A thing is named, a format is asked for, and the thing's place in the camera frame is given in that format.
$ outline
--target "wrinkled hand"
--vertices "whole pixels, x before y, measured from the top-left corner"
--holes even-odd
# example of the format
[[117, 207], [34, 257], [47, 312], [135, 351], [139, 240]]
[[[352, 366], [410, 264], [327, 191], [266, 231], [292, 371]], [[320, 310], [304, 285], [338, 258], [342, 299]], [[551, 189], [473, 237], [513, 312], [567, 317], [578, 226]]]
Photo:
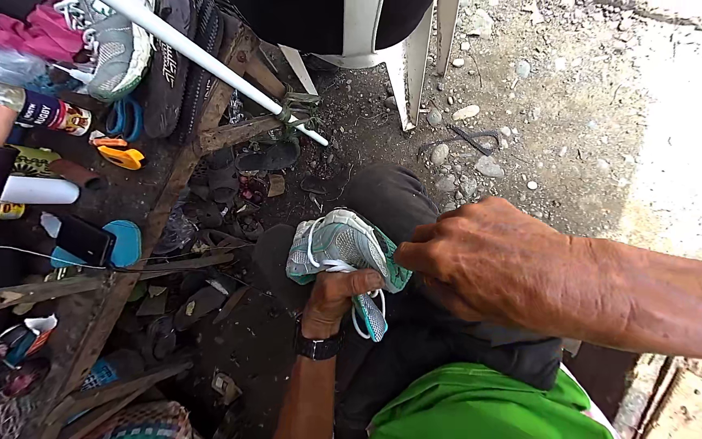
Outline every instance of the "wrinkled hand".
[[351, 297], [383, 287], [384, 280], [374, 269], [319, 273], [303, 311], [303, 336], [323, 340], [337, 334], [340, 320], [351, 308]]
[[569, 305], [566, 278], [576, 268], [572, 238], [486, 198], [418, 226], [395, 261], [425, 275], [458, 317], [550, 331]]

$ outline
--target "gray sneaker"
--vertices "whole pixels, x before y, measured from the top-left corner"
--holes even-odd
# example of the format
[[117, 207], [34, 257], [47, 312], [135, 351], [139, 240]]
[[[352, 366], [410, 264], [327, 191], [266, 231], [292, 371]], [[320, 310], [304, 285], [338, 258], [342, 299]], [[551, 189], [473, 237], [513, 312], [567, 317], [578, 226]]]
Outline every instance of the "gray sneaker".
[[[151, 11], [152, 0], [137, 0]], [[83, 31], [85, 48], [96, 63], [88, 94], [103, 102], [118, 101], [140, 84], [151, 58], [151, 35], [100, 0], [62, 0], [53, 8], [67, 26]]]

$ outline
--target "wristwatch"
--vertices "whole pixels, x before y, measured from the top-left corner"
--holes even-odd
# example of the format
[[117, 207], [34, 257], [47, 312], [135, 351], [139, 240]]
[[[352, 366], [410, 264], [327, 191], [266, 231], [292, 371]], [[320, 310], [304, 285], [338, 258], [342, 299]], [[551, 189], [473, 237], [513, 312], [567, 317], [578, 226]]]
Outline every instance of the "wristwatch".
[[302, 315], [297, 316], [297, 325], [294, 330], [294, 352], [312, 360], [326, 360], [340, 352], [343, 343], [343, 332], [327, 338], [326, 340], [310, 340], [302, 334]]

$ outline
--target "chair leg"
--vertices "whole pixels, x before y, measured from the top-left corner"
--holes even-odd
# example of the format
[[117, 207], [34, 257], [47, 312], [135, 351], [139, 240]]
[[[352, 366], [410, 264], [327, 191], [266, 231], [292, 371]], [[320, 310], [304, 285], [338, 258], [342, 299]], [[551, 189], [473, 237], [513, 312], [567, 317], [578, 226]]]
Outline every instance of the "chair leg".
[[424, 70], [427, 67], [427, 50], [432, 32], [432, 6], [427, 8], [414, 33], [405, 40], [405, 65], [408, 72], [408, 120], [413, 126], [419, 121], [421, 88], [424, 86]]
[[405, 108], [405, 42], [384, 50], [386, 51], [384, 64], [394, 91], [397, 113], [400, 117], [400, 123], [403, 125], [403, 131], [407, 131], [414, 128], [415, 125], [408, 121], [408, 113]]
[[285, 45], [278, 45], [278, 47], [281, 48], [281, 52], [283, 52], [283, 56], [286, 57], [288, 65], [292, 66], [292, 70], [294, 70], [294, 74], [297, 75], [299, 83], [305, 87], [305, 91], [311, 95], [318, 95], [316, 86], [313, 85], [313, 80], [310, 79], [310, 75], [305, 68], [305, 63], [303, 63], [302, 57], [299, 56], [299, 52]]
[[446, 75], [454, 40], [459, 0], [438, 0], [438, 74]]

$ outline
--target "can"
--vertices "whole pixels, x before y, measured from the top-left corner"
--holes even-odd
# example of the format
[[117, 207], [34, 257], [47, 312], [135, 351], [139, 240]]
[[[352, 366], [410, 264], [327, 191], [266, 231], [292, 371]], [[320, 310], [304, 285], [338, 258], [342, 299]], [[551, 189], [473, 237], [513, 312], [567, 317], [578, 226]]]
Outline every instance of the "can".
[[26, 205], [20, 203], [0, 203], [0, 220], [17, 220], [24, 215]]

